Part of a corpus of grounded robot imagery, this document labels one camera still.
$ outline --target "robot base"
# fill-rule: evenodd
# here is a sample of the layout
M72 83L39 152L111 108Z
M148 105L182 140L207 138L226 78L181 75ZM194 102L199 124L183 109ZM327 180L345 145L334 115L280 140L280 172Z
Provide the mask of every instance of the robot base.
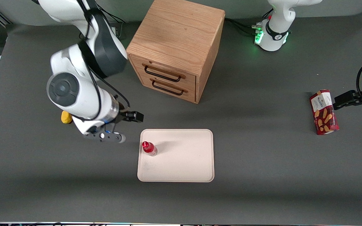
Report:
M268 21L269 19L265 19L261 22L258 22L256 25L264 28ZM287 36L288 33L280 40L273 40L272 36L267 33L266 29L261 29L260 33L255 37L254 43L266 51L273 52L279 50L280 47L286 43Z

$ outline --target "green light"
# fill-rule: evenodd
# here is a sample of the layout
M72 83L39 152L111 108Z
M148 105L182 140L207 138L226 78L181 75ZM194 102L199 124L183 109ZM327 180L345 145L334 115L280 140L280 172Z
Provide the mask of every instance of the green light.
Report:
M261 31L259 34L257 34L257 36L259 36L259 37L255 38L255 42L257 44L259 44L259 43L261 43L261 40L262 40L262 37L263 37L263 31Z
M288 36L288 32L287 32L287 34L286 34L286 37L284 38L283 44L286 43L287 36Z

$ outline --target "gray wall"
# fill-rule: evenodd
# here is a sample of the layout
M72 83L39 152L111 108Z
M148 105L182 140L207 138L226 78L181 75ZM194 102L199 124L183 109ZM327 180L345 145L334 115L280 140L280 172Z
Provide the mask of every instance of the gray wall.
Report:
M96 0L108 12L125 21L142 20L153 0ZM270 9L267 0L191 0L221 8L226 17L260 17ZM362 0L323 0L314 6L296 7L298 17L333 17L362 13ZM30 0L0 0L0 11L11 21L28 25L58 24Z

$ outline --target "drawer handle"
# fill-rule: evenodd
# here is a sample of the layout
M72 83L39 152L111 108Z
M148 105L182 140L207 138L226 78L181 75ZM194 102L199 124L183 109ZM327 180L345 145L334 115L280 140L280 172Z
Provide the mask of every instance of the drawer handle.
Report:
M155 85L155 80L152 81L152 86L155 87L155 88L157 88L157 89L161 89L161 90L163 90L163 91L172 93L172 94L177 95L177 96L181 96L181 95L184 93L184 90L181 90L181 93L176 93L176 92L174 92L174 91L161 88L160 86L156 86L156 85Z
M179 82L181 80L181 76L178 76L178 79L173 79L173 78L168 78L166 76L159 75L158 73L150 72L150 71L148 71L148 66L147 65L145 66L145 72L148 73L148 74L151 74L153 76L157 76L159 78L163 78L163 79L166 79L168 81L174 82L174 83L177 83L177 82Z

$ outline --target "gray tabletop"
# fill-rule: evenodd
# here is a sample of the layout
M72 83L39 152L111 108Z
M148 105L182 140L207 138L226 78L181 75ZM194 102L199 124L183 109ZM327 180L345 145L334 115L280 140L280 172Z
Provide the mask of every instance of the gray tabletop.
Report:
M124 27L125 46L137 27ZM299 18L292 30L270 53L226 22L198 105L143 87L128 64L107 80L145 121L120 123L127 141L115 144L83 139L46 95L50 56L79 31L11 27L0 60L0 221L362 225L362 107L337 111L341 130L317 136L309 104L320 89L355 88L362 14ZM212 130L214 180L140 182L147 128Z

